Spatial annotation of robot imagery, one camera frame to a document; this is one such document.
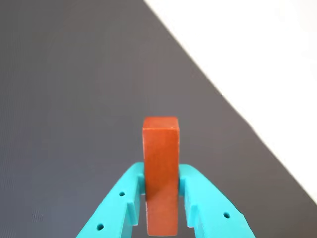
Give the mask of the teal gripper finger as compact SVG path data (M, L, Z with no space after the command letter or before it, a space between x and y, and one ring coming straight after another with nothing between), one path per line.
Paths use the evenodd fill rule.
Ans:
M179 195L184 197L187 226L197 238L253 238L244 215L201 172L179 165Z
M134 163L109 191L78 238L130 238L145 194L144 163Z

